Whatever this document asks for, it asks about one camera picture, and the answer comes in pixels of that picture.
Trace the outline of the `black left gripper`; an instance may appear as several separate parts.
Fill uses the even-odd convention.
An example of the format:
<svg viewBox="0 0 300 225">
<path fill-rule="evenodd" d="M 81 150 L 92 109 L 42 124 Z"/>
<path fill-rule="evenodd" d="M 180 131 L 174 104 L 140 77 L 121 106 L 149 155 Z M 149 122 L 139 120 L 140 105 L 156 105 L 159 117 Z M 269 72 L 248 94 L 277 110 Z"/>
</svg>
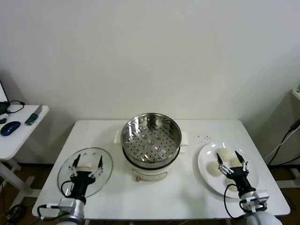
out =
<svg viewBox="0 0 300 225">
<path fill-rule="evenodd" d="M 100 157 L 97 169 L 91 172 L 77 172 L 77 166 L 80 160 L 79 154 L 69 167 L 70 179 L 73 183 L 70 197 L 75 199 L 85 198 L 87 187 L 94 183 L 94 178 L 97 178 L 103 172 L 103 156 Z"/>
</svg>

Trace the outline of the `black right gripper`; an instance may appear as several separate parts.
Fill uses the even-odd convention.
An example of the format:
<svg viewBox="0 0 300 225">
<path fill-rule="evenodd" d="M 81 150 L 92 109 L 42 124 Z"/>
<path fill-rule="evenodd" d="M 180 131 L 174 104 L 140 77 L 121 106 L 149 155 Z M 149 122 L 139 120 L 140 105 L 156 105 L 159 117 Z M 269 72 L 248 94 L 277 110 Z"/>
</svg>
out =
<svg viewBox="0 0 300 225">
<path fill-rule="evenodd" d="M 235 151 L 235 154 L 241 163 L 241 166 L 239 167 L 232 167 L 228 168 L 225 165 L 223 165 L 223 161 L 219 154 L 217 154 L 217 162 L 218 162 L 218 169 L 219 171 L 224 174 L 228 175 L 229 179 L 232 179 L 236 186 L 239 194 L 246 194 L 248 192 L 253 192 L 255 191 L 255 188 L 252 187 L 247 179 L 247 176 L 249 174 L 249 169 L 248 169 L 248 161 L 245 161 L 243 156 Z"/>
</svg>

